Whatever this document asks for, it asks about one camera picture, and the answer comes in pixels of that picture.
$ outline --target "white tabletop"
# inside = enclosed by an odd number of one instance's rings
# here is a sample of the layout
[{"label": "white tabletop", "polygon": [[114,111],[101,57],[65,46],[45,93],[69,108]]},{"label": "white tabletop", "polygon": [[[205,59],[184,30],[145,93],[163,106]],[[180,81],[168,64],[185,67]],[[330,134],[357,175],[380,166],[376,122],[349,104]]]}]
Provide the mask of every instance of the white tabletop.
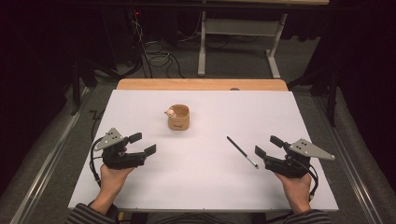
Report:
[{"label": "white tabletop", "polygon": [[[163,112],[176,104],[190,108],[187,131],[167,127]],[[259,146],[267,155],[284,159],[285,151],[270,143],[271,135],[289,143],[310,140],[293,94],[287,91],[113,91],[95,139],[113,127],[123,135],[143,134],[142,140],[127,146],[128,152],[157,145],[157,152],[145,165],[129,175],[115,201],[125,211],[290,209],[280,181],[264,168],[254,148]],[[257,162],[259,169],[226,136]],[[102,161],[95,164],[99,173]],[[312,159],[311,164],[319,175],[311,206],[337,210],[318,159]],[[69,207],[91,202],[98,191],[88,155]]]}]

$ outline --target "black pen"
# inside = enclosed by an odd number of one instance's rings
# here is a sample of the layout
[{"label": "black pen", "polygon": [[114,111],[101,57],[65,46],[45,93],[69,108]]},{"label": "black pen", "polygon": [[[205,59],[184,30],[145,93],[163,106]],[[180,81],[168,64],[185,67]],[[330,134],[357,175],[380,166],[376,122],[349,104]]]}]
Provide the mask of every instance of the black pen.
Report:
[{"label": "black pen", "polygon": [[233,139],[231,139],[229,136],[227,136],[227,139],[242,153],[242,155],[244,155],[257,169],[259,169],[259,165],[254,162],[249,156],[248,154],[246,154],[244,152],[244,150],[242,150],[242,148],[240,148],[234,141]]}]

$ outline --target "hand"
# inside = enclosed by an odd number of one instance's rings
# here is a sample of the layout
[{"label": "hand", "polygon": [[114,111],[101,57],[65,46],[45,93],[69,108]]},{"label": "hand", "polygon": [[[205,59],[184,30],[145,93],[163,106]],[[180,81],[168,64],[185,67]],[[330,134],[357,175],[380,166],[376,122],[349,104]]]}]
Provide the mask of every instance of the hand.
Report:
[{"label": "hand", "polygon": [[134,168],[113,170],[106,165],[102,165],[101,172],[101,188],[95,201],[90,205],[90,208],[103,215],[107,213],[108,208],[113,204],[114,200],[119,195],[128,174]]},{"label": "hand", "polygon": [[309,205],[311,176],[309,174],[301,178],[287,178],[277,173],[274,174],[282,182],[283,190],[294,214],[301,214],[311,209]]}]

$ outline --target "wooden cup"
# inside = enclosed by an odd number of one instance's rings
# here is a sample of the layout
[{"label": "wooden cup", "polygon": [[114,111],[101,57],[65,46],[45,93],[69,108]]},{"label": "wooden cup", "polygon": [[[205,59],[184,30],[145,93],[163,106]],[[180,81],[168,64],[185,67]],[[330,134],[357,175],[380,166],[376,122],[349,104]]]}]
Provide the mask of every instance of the wooden cup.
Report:
[{"label": "wooden cup", "polygon": [[190,126],[190,110],[186,105],[172,105],[175,116],[168,118],[168,126],[175,131],[187,130]]}]

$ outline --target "striped sleeve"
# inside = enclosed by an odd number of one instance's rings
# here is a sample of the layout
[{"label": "striped sleeve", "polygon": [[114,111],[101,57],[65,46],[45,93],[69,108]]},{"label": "striped sleeve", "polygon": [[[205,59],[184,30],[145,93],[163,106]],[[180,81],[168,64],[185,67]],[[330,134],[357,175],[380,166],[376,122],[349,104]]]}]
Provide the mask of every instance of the striped sleeve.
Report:
[{"label": "striped sleeve", "polygon": [[332,221],[325,212],[311,209],[299,215],[288,217],[285,224],[332,224]]},{"label": "striped sleeve", "polygon": [[85,224],[85,223],[98,223],[98,224],[113,224],[116,223],[111,217],[104,216],[89,206],[79,203],[75,209],[70,213],[65,224]]}]

